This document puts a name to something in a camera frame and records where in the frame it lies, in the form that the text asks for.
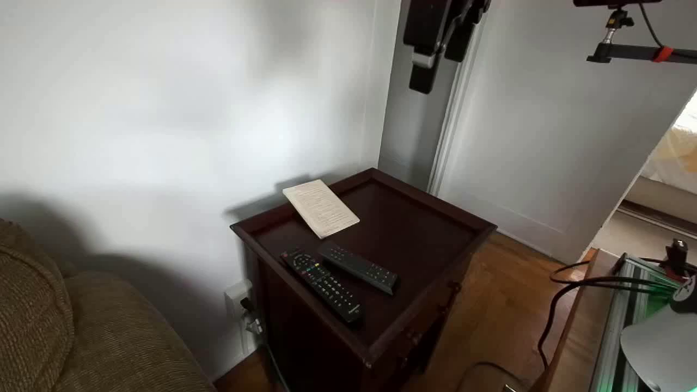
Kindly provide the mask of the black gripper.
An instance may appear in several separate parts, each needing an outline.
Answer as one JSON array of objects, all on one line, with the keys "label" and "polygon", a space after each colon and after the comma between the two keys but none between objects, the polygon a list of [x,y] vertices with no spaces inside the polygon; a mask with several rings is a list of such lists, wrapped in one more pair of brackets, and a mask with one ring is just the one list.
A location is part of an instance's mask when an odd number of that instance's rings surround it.
[{"label": "black gripper", "polygon": [[403,41],[412,54],[408,88],[420,93],[432,89],[438,60],[462,61],[474,27],[489,9],[489,0],[412,0]]}]

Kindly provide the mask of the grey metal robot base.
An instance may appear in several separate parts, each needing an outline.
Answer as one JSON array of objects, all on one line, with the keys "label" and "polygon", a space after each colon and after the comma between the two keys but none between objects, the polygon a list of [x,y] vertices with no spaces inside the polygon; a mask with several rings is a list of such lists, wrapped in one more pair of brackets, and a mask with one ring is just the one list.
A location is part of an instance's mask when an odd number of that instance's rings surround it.
[{"label": "grey metal robot base", "polygon": [[687,246],[662,260],[623,252],[590,392],[697,392],[697,276]]}]

